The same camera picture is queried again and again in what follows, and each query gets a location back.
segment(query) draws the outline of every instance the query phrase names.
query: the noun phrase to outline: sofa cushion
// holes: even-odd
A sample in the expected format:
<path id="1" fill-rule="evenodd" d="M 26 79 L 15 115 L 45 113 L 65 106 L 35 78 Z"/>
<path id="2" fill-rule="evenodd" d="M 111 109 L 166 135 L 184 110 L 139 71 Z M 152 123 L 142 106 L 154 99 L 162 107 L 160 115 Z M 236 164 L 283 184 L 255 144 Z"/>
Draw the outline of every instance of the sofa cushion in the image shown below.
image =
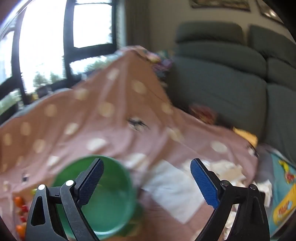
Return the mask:
<path id="1" fill-rule="evenodd" d="M 185 22 L 177 29 L 176 43 L 197 40 L 244 44 L 244 35 L 238 24 L 218 21 Z"/>
<path id="2" fill-rule="evenodd" d="M 280 59 L 296 68 L 296 44 L 284 35 L 256 25 L 250 26 L 249 46 L 265 59 Z"/>
<path id="3" fill-rule="evenodd" d="M 267 61 L 267 81 L 296 91 L 296 69 L 275 58 Z"/>
<path id="4" fill-rule="evenodd" d="M 269 99 L 264 142 L 296 164 L 296 92 L 280 85 L 268 85 Z"/>
<path id="5" fill-rule="evenodd" d="M 266 77 L 266 61 L 257 51 L 238 44 L 195 41 L 180 43 L 176 55 L 207 60 L 234 69 Z"/>
<path id="6" fill-rule="evenodd" d="M 166 82 L 175 106 L 206 105 L 227 123 L 260 137 L 266 113 L 266 82 L 261 78 L 220 64 L 175 56 Z"/>

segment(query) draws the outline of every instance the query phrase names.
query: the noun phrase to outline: picture frame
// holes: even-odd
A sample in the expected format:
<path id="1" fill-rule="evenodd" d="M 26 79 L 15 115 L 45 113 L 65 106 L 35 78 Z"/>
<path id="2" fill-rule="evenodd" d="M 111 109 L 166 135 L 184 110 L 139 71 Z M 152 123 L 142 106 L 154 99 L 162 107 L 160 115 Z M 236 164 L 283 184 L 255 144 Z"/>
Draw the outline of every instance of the picture frame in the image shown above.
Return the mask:
<path id="1" fill-rule="evenodd" d="M 189 0 L 192 8 L 231 8 L 250 11 L 248 0 Z"/>
<path id="2" fill-rule="evenodd" d="M 268 19 L 284 24 L 279 16 L 263 0 L 256 0 L 260 14 Z"/>

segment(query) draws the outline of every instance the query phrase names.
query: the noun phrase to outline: curtain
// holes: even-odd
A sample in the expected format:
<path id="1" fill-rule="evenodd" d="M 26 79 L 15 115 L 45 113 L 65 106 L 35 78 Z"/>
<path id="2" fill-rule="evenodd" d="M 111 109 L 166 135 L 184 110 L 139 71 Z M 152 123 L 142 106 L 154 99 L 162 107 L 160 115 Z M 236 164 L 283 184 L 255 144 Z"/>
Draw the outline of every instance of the curtain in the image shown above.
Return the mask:
<path id="1" fill-rule="evenodd" d="M 118 46 L 150 44 L 149 0 L 118 0 Z"/>

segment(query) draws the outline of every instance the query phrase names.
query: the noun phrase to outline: blue gripper pad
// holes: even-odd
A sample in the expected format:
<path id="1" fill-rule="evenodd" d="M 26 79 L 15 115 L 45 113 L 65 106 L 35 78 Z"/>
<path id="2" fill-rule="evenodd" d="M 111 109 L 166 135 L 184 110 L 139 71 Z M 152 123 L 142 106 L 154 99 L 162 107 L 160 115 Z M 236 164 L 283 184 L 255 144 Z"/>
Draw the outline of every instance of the blue gripper pad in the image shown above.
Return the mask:
<path id="1" fill-rule="evenodd" d="M 207 204 L 216 209 L 219 205 L 218 190 L 201 165 L 203 164 L 199 164 L 197 160 L 192 160 L 190 164 L 191 174 L 196 181 L 196 184 L 198 185 Z"/>
<path id="2" fill-rule="evenodd" d="M 101 179 L 104 172 L 104 162 L 100 160 L 92 169 L 92 171 L 89 173 L 89 175 L 86 177 L 84 182 L 81 184 L 81 187 L 79 189 L 79 201 L 78 205 L 79 207 L 82 207 L 83 205 L 86 205 L 89 203 L 89 200 L 96 189 L 96 186 L 99 183 L 99 180 Z"/>

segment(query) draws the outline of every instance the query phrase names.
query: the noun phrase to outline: green bucket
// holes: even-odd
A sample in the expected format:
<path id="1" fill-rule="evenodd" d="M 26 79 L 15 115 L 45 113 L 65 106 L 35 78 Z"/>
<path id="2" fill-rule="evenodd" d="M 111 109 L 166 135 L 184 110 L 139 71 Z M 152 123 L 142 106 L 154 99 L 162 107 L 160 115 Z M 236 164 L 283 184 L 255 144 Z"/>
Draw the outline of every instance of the green bucket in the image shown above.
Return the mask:
<path id="1" fill-rule="evenodd" d="M 104 173 L 89 203 L 81 209 L 85 218 L 100 240 L 115 235 L 135 235 L 140 227 L 143 210 L 137 202 L 128 171 L 115 159 L 99 155 L 81 158 L 60 172 L 52 186 L 75 180 L 95 158 L 103 160 Z M 65 233 L 74 238 L 62 205 L 58 204 L 57 209 Z"/>

